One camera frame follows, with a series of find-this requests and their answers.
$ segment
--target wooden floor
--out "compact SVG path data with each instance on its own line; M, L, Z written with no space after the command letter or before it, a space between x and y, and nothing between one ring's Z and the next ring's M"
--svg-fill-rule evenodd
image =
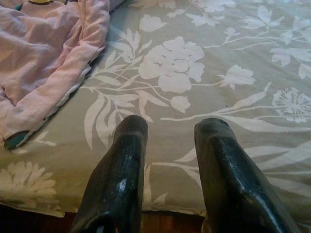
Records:
M1 233L68 233L75 214L57 218L0 205ZM203 218L173 213L144 213L140 233L200 233Z

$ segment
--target pink fabric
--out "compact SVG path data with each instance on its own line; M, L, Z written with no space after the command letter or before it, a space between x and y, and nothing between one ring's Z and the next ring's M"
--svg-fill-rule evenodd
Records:
M105 46L108 0L0 6L0 144L31 131Z

